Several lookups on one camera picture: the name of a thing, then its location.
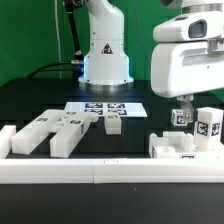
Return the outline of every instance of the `black table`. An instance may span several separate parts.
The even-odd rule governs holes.
[[[156,96],[150,82],[103,93],[77,88],[70,79],[14,79],[0,88],[0,127],[17,131],[47,109],[67,102],[141,102],[147,118],[122,118],[122,135],[106,136],[103,118],[90,126],[70,158],[149,158],[151,133],[193,133],[193,125],[173,127],[176,99]],[[211,93],[196,94],[195,108],[222,108]],[[29,156],[49,158],[49,138]],[[1,223],[223,223],[223,184],[52,184],[0,185]]]

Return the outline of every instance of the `white foam block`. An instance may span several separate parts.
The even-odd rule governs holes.
[[[11,137],[16,133],[16,126],[5,125],[0,132],[0,158],[5,159],[12,148]]]
[[[48,135],[48,126],[61,118],[62,110],[46,110],[12,137],[12,152],[30,154]]]
[[[68,158],[89,129],[90,122],[98,119],[97,113],[80,112],[64,120],[64,126],[50,141],[51,156]]]
[[[104,125],[107,135],[121,134],[121,118],[117,112],[105,113]]]

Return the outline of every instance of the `white block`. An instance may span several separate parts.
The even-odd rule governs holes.
[[[121,134],[121,118],[117,112],[107,112],[104,118],[107,135]]]
[[[201,150],[215,149],[220,144],[223,110],[205,107],[198,109],[194,144]]]
[[[187,122],[184,120],[184,112],[180,109],[172,110],[171,122],[174,126],[187,126]]]
[[[51,157],[68,158],[89,129],[90,122],[96,122],[97,113],[80,112],[64,120],[61,130],[51,139]]]
[[[48,126],[61,118],[62,110],[46,110],[12,137],[12,152],[30,154],[50,133]]]
[[[0,131],[0,158],[5,159],[12,148],[11,137],[16,133],[16,126],[5,125]]]

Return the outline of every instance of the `green backdrop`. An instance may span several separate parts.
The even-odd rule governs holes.
[[[158,0],[109,2],[125,15],[125,52],[130,58],[130,75],[137,80],[149,80],[151,55],[156,46],[152,38],[153,28],[180,11],[166,9]],[[57,7],[61,58],[62,61],[70,61],[73,59],[73,45],[62,0],[57,1]],[[54,0],[0,1],[0,8],[0,85],[59,61]],[[85,6],[75,11],[75,18],[81,48],[86,54],[89,49],[89,20]],[[46,75],[59,78],[58,73],[38,77]]]

